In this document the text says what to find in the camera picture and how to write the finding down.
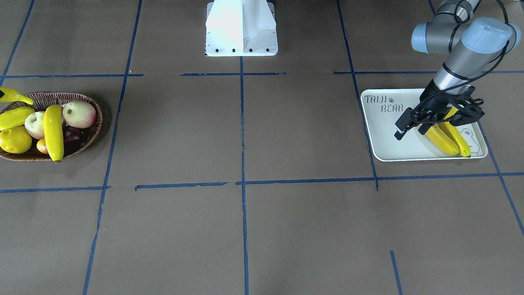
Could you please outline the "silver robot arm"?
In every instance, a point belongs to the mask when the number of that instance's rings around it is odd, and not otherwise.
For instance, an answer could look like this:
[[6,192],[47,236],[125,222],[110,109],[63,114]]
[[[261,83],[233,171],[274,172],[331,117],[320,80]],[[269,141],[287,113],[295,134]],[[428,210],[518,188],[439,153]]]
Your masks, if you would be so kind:
[[395,138],[401,140],[412,128],[424,135],[430,127],[448,122],[453,126],[479,121],[484,112],[482,99],[472,98],[472,82],[487,74],[485,67],[499,65],[519,45],[520,28],[504,20],[474,19],[478,0],[445,0],[434,18],[418,24],[411,36],[417,52],[445,54],[446,60],[423,90],[419,103],[407,108],[395,122]]

